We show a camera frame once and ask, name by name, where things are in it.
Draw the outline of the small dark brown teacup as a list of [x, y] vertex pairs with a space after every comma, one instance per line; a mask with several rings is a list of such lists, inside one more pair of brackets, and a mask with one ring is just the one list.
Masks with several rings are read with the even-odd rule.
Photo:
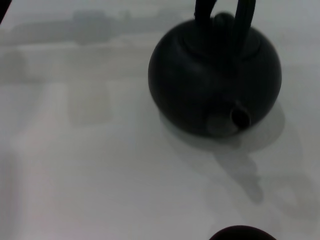
[[252, 226], [234, 225], [219, 230], [209, 240], [276, 240], [267, 232]]

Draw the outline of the black round teapot with handle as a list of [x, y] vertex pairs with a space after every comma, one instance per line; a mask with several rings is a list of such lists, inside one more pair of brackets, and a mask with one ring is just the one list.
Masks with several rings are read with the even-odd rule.
[[212, 16], [217, 0], [196, 0], [194, 19], [156, 45], [148, 86], [159, 111], [197, 136], [224, 138], [260, 122], [282, 84], [272, 43], [252, 27], [256, 0], [237, 0], [235, 14]]

